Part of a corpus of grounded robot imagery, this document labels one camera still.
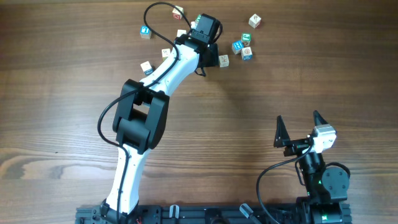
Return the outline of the blue sided white block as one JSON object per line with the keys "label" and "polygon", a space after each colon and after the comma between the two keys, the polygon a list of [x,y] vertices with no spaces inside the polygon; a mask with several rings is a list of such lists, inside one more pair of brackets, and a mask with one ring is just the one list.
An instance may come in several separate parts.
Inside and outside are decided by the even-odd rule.
{"label": "blue sided white block", "polygon": [[150,75],[154,71],[154,69],[149,61],[141,63],[141,68],[142,68],[142,71],[144,72],[145,76]]}

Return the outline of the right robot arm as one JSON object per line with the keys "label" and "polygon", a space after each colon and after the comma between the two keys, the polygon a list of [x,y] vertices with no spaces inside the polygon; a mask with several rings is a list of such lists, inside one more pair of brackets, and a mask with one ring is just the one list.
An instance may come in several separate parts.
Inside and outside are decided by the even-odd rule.
{"label": "right robot arm", "polygon": [[300,184],[307,190],[292,208],[291,223],[351,223],[348,199],[349,169],[338,162],[326,163],[322,152],[331,148],[336,130],[318,111],[313,112],[315,127],[303,139],[292,140],[281,116],[277,117],[274,147],[283,147],[284,156],[295,156]]}

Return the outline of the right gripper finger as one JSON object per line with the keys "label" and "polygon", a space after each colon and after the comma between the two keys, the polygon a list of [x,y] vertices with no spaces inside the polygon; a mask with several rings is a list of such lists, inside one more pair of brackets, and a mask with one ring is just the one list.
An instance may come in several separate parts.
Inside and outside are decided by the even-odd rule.
{"label": "right gripper finger", "polygon": [[277,127],[274,138],[274,147],[287,147],[290,145],[290,136],[286,130],[284,120],[281,115],[277,117]]}
{"label": "right gripper finger", "polygon": [[313,112],[313,119],[315,126],[328,124],[328,122],[320,115],[320,113],[317,110]]}

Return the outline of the yellow sided white block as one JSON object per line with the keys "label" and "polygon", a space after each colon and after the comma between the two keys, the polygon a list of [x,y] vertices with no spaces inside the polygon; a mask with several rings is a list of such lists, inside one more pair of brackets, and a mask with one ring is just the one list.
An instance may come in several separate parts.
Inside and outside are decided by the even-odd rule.
{"label": "yellow sided white block", "polygon": [[167,60],[171,55],[170,49],[162,49],[161,52],[162,52],[162,60],[163,61]]}

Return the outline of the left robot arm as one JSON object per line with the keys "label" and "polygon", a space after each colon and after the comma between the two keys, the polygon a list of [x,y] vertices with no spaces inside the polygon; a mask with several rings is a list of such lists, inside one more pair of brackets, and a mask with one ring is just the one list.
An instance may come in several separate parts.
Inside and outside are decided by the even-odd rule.
{"label": "left robot arm", "polygon": [[157,69],[139,82],[128,80],[116,105],[113,131],[116,133],[118,164],[113,186],[100,205],[107,223],[138,220],[139,186],[151,150],[165,131],[170,96],[179,84],[198,68],[219,64],[216,41],[221,22],[202,14],[187,34],[173,42],[173,49]]}

